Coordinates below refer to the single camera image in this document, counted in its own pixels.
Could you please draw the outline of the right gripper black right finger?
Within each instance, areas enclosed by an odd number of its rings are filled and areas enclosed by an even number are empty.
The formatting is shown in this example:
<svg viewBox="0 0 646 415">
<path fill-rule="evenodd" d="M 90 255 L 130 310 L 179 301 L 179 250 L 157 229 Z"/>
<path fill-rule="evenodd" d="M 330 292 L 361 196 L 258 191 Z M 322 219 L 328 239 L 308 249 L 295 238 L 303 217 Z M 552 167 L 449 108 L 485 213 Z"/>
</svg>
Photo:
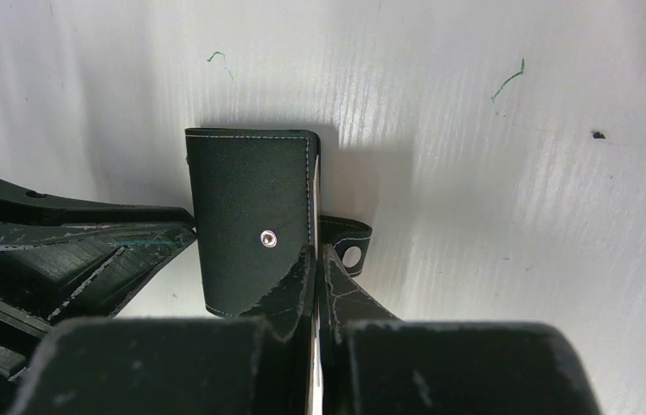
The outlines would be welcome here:
<svg viewBox="0 0 646 415">
<path fill-rule="evenodd" d="M 326 414 L 597 414 L 572 344 L 539 322 L 403 321 L 318 262 Z"/>
</svg>

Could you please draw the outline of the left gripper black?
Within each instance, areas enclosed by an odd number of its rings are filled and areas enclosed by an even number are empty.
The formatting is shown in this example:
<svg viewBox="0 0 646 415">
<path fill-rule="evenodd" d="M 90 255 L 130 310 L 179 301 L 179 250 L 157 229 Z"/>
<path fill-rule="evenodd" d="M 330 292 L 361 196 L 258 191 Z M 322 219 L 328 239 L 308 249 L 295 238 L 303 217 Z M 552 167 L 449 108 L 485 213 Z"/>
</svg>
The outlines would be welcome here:
<svg viewBox="0 0 646 415">
<path fill-rule="evenodd" d="M 44 321 L 115 316 L 195 242 L 193 216 L 181 207 L 71 199 L 2 179 L 0 221 L 45 227 L 178 222 L 66 232 L 62 239 L 35 231 L 0 235 L 0 414 L 51 330 Z"/>
</svg>

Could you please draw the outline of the black leather card holder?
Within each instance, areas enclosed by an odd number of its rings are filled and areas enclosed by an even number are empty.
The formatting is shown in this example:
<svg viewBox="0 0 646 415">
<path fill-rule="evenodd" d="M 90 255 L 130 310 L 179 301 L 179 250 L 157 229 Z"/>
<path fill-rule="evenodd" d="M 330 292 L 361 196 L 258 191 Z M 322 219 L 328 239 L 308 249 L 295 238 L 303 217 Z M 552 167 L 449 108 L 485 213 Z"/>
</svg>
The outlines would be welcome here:
<svg viewBox="0 0 646 415">
<path fill-rule="evenodd" d="M 191 127 L 185 137 L 210 313 L 251 309 L 306 246 L 329 245 L 340 259 L 353 247 L 367 254 L 370 225 L 320 212 L 315 132 Z"/>
</svg>

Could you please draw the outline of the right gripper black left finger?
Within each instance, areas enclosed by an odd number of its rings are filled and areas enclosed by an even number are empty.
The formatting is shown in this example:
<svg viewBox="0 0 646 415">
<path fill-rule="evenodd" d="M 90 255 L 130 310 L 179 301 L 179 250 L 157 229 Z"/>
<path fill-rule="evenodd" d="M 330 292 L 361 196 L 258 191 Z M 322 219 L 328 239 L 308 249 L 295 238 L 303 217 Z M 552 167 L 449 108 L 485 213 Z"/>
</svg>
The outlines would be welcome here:
<svg viewBox="0 0 646 415">
<path fill-rule="evenodd" d="M 250 309 L 74 318 L 38 345 L 12 414 L 308 414 L 316 257 L 303 247 Z"/>
</svg>

